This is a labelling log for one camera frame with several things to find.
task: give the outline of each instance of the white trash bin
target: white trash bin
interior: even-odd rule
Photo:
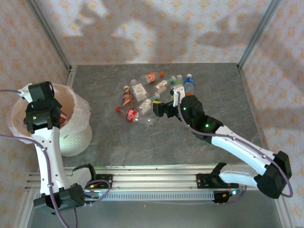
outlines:
[[[66,124],[60,128],[60,150],[62,156],[70,157],[80,154],[92,140],[92,129],[89,124],[89,103],[78,96],[72,88],[52,84],[55,98],[62,105],[61,111],[66,114]],[[26,126],[23,124],[25,110],[28,102],[19,99],[13,109],[8,113],[7,124],[14,136],[30,137]]]

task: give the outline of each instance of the pile of bottles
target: pile of bottles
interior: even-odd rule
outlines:
[[[123,88],[123,102],[116,107],[116,111],[131,122],[140,122],[147,126],[153,125],[153,119],[146,116],[152,110],[153,101],[158,101],[165,91],[184,86],[186,95],[194,94],[194,78],[187,74],[185,80],[182,75],[170,76],[164,79],[164,72],[152,72],[142,75],[140,80],[133,79],[130,85]]]

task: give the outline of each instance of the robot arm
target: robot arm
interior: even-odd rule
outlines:
[[[31,137],[45,148],[49,157],[52,189],[59,210],[83,206],[83,189],[89,181],[96,180],[96,173],[93,166],[87,164],[75,168],[70,177],[65,174],[59,147],[59,119],[62,106],[54,97],[52,84],[29,84],[21,91],[21,96],[29,102],[24,124]],[[34,200],[34,207],[55,214],[50,197],[46,157],[40,147],[35,147],[41,175],[41,197]]]
[[[280,151],[275,154],[238,136],[221,121],[206,115],[202,103],[194,95],[185,96],[183,87],[173,89],[171,94],[174,101],[166,104],[153,102],[153,111],[157,116],[162,117],[166,113],[168,118],[175,116],[180,121],[185,121],[184,123],[193,130],[197,138],[232,153],[251,167],[236,169],[221,163],[216,167],[216,173],[221,181],[257,187],[274,199],[281,195],[287,183],[273,162],[290,179],[292,173],[286,153]],[[179,101],[182,118],[178,111]]]

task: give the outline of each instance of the patterned wall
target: patterned wall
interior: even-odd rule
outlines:
[[[43,80],[64,82],[67,73],[24,0],[1,0],[0,37],[0,89],[20,89]],[[12,135],[6,114],[18,96],[0,95],[0,132]],[[33,145],[0,139],[1,228],[12,227],[25,179],[37,170],[36,157]]]
[[[271,0],[38,0],[70,64],[238,62]]]
[[[290,155],[297,224],[304,227],[304,4],[285,0],[245,66],[264,144]]]

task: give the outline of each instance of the blue label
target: blue label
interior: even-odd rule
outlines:
[[[194,83],[194,78],[193,78],[193,77],[187,77],[187,78],[185,79],[184,84],[186,84],[186,83],[192,83],[193,85],[195,85],[195,83]]]

